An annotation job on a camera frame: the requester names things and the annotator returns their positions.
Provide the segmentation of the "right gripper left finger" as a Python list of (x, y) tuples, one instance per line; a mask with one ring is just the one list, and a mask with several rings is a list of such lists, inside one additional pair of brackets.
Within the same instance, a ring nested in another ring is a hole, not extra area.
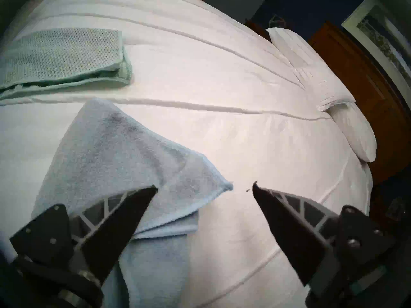
[(17, 252), (12, 262), (23, 274), (49, 283), (102, 283), (129, 243), (155, 186), (126, 193), (110, 210), (99, 202), (85, 214), (69, 216), (55, 204), (10, 239)]

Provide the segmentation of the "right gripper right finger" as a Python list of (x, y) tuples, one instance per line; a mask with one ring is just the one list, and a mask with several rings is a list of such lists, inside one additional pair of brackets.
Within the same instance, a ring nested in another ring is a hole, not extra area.
[(269, 229), (303, 285), (347, 288), (373, 272), (396, 244), (364, 212), (339, 214), (311, 199), (252, 186)]

